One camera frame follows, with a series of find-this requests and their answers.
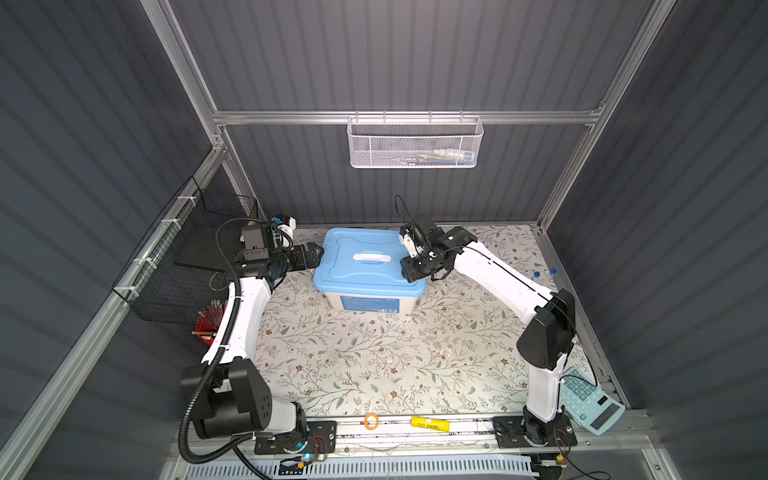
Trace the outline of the blue plastic bin lid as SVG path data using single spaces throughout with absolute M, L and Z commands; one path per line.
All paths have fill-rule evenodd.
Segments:
M 407 280 L 400 261 L 408 251 L 394 230 L 333 228 L 322 244 L 323 255 L 313 285 L 325 293 L 416 298 L 427 281 Z

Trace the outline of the white plastic storage bin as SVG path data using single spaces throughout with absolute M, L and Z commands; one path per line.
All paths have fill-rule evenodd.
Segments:
M 422 296 L 384 297 L 332 292 L 324 295 L 336 310 L 384 314 L 412 314 L 422 300 Z

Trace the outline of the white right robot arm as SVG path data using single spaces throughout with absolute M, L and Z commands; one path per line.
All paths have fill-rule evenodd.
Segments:
M 526 278 L 461 226 L 445 231 L 421 215 L 400 227 L 399 238 L 407 250 L 400 265 L 408 282 L 436 281 L 437 273 L 456 271 L 483 286 L 520 319 L 524 330 L 516 347 L 529 366 L 524 435 L 533 446 L 555 441 L 562 414 L 560 379 L 576 336 L 574 295 Z

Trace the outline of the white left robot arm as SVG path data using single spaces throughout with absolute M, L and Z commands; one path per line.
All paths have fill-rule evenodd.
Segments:
M 204 464 L 236 452 L 262 434 L 278 448 L 297 454 L 308 447 L 311 431 L 299 403 L 274 395 L 252 360 L 261 318 L 287 274 L 319 266 L 324 250 L 293 239 L 296 221 L 277 215 L 268 221 L 239 217 L 217 228 L 239 226 L 237 254 L 220 248 L 229 281 L 226 308 L 212 344 L 181 380 L 187 403 L 177 434 L 180 456 Z

